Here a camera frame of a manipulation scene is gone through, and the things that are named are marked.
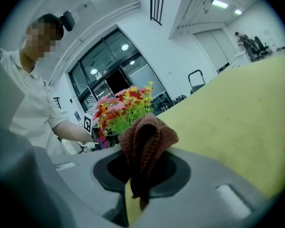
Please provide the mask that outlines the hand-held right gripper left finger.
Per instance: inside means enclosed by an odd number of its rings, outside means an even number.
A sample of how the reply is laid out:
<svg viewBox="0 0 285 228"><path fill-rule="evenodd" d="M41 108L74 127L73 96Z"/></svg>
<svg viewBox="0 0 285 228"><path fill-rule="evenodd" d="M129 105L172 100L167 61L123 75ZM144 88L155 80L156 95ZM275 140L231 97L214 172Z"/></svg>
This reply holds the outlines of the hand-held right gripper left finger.
<svg viewBox="0 0 285 228"><path fill-rule="evenodd" d="M125 198L103 215L63 181L46 150L0 129L0 228L125 228Z"/></svg>

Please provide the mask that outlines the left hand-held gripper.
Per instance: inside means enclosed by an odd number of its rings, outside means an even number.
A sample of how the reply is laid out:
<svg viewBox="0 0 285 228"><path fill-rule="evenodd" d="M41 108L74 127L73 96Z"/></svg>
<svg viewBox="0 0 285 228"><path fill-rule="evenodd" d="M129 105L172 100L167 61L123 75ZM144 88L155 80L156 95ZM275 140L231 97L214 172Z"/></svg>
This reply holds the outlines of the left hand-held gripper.
<svg viewBox="0 0 285 228"><path fill-rule="evenodd" d="M93 119L92 114L85 114L84 115L84 129L89 133L93 141L95 142L97 140L98 135L98 127L97 127L97 120Z"/></svg>

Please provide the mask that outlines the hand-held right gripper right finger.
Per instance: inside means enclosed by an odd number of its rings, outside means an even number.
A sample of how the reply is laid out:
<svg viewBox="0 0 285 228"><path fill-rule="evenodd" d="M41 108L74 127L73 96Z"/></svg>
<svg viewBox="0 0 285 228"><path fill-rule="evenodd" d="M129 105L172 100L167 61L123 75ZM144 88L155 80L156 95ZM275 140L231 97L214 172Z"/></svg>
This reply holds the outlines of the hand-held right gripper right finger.
<svg viewBox="0 0 285 228"><path fill-rule="evenodd" d="M171 147L190 167L190 178L175 195L156 198L134 228L253 228L272 207L249 181L222 163Z"/></svg>

